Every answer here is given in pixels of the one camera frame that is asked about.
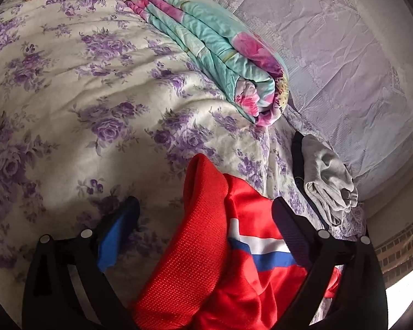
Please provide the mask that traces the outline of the folded grey garment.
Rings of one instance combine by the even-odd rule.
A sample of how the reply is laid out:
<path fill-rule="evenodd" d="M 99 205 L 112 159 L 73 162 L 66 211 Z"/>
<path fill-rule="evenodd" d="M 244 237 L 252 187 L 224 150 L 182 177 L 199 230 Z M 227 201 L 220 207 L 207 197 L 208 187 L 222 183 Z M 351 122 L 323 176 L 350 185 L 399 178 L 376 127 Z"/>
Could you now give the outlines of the folded grey garment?
<path fill-rule="evenodd" d="M 358 191 L 342 160 L 313 135 L 301 142 L 304 191 L 324 221 L 338 227 L 343 214 L 357 206 Z"/>

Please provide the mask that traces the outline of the folded black garment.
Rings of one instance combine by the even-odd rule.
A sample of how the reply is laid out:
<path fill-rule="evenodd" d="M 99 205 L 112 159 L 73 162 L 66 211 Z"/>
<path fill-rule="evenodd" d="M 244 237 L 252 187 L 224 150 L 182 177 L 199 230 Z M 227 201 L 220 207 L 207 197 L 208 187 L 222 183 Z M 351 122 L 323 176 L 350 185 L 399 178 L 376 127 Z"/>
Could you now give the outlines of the folded black garment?
<path fill-rule="evenodd" d="M 303 195 L 304 199 L 307 201 L 307 204 L 313 210 L 313 213 L 318 217 L 320 222 L 322 222 L 324 229 L 329 230 L 329 224 L 322 217 L 316 204 L 314 204 L 314 202 L 309 198 L 304 189 L 304 157 L 301 150 L 303 138 L 304 136 L 299 131 L 296 131 L 292 138 L 292 174 L 295 184 Z"/>

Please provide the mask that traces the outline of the folded floral teal blanket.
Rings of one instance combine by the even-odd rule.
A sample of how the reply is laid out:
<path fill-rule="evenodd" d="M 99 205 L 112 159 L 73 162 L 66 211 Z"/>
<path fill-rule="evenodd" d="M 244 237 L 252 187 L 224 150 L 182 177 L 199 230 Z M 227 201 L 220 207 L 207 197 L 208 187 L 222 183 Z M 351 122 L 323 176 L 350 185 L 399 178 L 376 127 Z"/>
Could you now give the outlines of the folded floral teal blanket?
<path fill-rule="evenodd" d="M 166 34 L 223 91 L 247 120 L 274 124 L 288 103 L 283 59 L 241 20 L 213 0 L 127 0 Z"/>

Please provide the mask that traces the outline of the red track pants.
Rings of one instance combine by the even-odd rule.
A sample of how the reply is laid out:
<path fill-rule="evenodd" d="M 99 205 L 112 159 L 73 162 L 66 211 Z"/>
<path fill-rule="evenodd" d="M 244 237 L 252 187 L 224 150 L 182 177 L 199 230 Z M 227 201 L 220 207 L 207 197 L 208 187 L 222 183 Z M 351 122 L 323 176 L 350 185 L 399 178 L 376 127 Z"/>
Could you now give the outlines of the red track pants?
<path fill-rule="evenodd" d="M 184 217 L 129 304 L 141 329 L 270 329 L 304 282 L 272 200 L 202 154 L 187 168 Z"/>

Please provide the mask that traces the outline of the striped beige curtain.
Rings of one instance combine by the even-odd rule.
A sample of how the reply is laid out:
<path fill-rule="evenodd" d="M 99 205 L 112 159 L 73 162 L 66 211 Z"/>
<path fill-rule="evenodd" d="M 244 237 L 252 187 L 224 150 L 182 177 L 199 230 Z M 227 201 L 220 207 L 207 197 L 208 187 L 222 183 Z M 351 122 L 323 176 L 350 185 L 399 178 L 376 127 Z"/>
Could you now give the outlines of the striped beige curtain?
<path fill-rule="evenodd" d="M 413 223 L 374 250 L 389 288 L 413 271 Z"/>

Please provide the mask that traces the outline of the white lace headboard cover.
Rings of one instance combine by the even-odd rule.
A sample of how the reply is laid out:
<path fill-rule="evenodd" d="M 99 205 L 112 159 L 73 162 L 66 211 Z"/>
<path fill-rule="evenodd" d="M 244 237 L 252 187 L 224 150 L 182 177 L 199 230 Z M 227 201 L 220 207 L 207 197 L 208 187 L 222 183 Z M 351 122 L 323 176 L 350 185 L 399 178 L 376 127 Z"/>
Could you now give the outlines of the white lace headboard cover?
<path fill-rule="evenodd" d="M 363 199 L 413 165 L 413 15 L 404 0 L 214 0 L 283 58 L 295 109 Z"/>

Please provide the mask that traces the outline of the purple floral bed sheet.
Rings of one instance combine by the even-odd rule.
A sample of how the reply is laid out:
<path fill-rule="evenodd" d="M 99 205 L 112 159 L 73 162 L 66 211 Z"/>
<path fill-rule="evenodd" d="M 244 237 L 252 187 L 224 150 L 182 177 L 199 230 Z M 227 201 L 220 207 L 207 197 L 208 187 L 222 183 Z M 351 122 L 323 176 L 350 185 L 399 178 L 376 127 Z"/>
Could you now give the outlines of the purple floral bed sheet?
<path fill-rule="evenodd" d="M 125 198 L 141 204 L 107 278 L 142 288 L 183 218 L 190 159 L 205 154 L 262 195 L 320 221 L 292 176 L 288 112 L 257 127 L 124 0 L 0 6 L 0 303 L 16 322 L 39 237 L 71 238 Z"/>

